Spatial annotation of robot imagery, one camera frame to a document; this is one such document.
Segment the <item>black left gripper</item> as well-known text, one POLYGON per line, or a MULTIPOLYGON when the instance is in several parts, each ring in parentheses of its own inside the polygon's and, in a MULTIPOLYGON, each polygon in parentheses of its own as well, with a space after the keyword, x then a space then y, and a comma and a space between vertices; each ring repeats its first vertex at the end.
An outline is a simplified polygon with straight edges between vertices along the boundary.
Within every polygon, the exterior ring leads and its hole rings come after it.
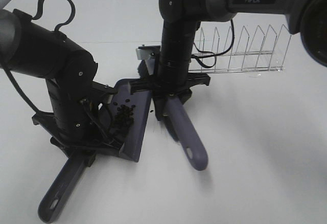
POLYGON ((108 104, 91 99, 92 82, 62 86, 55 80, 46 80, 53 111, 32 117, 34 125, 40 125, 52 136, 50 143, 67 156, 75 151, 91 152, 86 156, 86 167, 92 166, 96 153, 119 155, 124 149, 124 142, 111 131, 113 116, 108 104))

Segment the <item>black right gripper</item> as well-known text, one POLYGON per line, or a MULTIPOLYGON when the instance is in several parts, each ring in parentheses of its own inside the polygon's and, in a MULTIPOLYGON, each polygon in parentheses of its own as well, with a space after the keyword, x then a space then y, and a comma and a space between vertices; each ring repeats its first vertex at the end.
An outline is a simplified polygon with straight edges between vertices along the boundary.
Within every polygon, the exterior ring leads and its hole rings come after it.
POLYGON ((160 94, 153 96, 155 116, 157 121, 167 117, 166 94, 178 94, 182 104, 192 96, 189 89, 195 85, 209 85, 211 78, 208 74, 189 73, 190 59, 195 33, 198 29, 196 21, 181 21, 163 23, 160 54, 155 59, 154 73, 145 78, 129 82, 131 94, 142 91, 156 91, 160 94))

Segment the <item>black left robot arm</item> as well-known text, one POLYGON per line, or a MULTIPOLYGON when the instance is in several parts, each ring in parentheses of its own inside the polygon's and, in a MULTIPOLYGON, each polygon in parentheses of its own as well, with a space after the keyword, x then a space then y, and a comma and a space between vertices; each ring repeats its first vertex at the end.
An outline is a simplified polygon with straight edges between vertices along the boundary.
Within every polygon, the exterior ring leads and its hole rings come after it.
POLYGON ((104 120, 107 101, 117 93, 94 81, 98 64, 90 52, 61 32, 32 22, 30 15, 1 10, 1 68, 46 82, 52 112, 32 118, 67 156, 75 150, 119 155, 124 143, 110 133, 104 120))

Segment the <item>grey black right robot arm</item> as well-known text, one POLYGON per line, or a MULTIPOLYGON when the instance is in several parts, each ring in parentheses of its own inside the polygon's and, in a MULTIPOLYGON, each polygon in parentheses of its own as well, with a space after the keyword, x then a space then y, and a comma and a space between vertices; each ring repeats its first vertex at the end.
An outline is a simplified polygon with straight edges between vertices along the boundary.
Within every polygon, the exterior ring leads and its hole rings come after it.
POLYGON ((208 75, 189 72, 195 33, 203 21, 228 22, 237 13, 282 14, 289 32, 300 34, 308 54, 326 65, 326 0, 159 0, 159 10, 163 30, 154 73, 130 83, 132 93, 153 91, 158 120, 168 113, 168 95, 185 101, 192 86, 209 84, 208 75))

